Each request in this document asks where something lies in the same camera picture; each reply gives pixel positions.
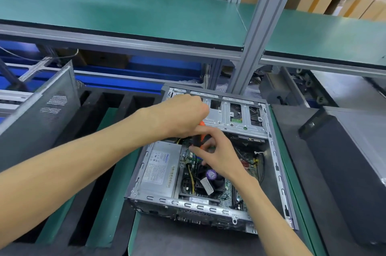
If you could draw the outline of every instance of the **person's left hand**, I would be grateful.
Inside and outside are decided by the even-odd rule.
[[[198,124],[209,114],[209,107],[199,96],[180,94],[140,109],[136,114],[144,120],[144,127],[152,129],[157,140],[167,137],[185,138],[205,131],[202,130],[204,126]]]

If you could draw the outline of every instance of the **hand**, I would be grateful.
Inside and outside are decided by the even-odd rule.
[[[202,127],[200,131],[204,131],[204,134],[210,134],[212,137],[201,148],[190,146],[189,150],[203,159],[203,165],[210,165],[217,173],[232,183],[236,178],[246,175],[247,172],[225,134],[218,128]],[[214,153],[207,152],[207,149],[211,146],[216,147]]]
[[[198,124],[209,114],[209,107],[199,96],[189,94],[176,95],[157,105],[138,111],[144,121],[144,127],[155,135],[151,140],[167,137],[185,138],[200,134]]]

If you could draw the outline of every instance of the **forearm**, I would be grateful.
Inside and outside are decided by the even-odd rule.
[[[247,205],[268,256],[312,255],[269,201],[255,178],[248,174],[238,176],[234,186]]]
[[[39,224],[118,160],[156,137],[137,112],[0,173],[0,248]],[[130,137],[127,129],[130,126]]]

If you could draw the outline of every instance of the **white wire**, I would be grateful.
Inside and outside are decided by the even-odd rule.
[[[19,56],[17,54],[14,54],[6,49],[4,49],[3,47],[0,47],[0,49],[2,49],[3,51],[7,52],[8,54],[11,54],[11,55],[14,55],[18,58],[22,58],[22,59],[25,59],[25,60],[29,60],[29,61],[35,61],[35,62],[39,62],[41,60],[36,60],[36,59],[29,59],[29,58],[26,58],[26,57],[22,57],[22,56]],[[53,59],[63,59],[63,58],[71,58],[71,57],[75,57],[77,54],[79,53],[79,49],[76,49],[76,53],[74,55],[70,55],[70,56],[64,56],[64,57],[52,57]]]

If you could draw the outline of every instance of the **round purple label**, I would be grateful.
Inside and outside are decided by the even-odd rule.
[[[217,173],[215,170],[207,170],[206,171],[206,177],[209,179],[209,180],[215,180],[217,178]]]

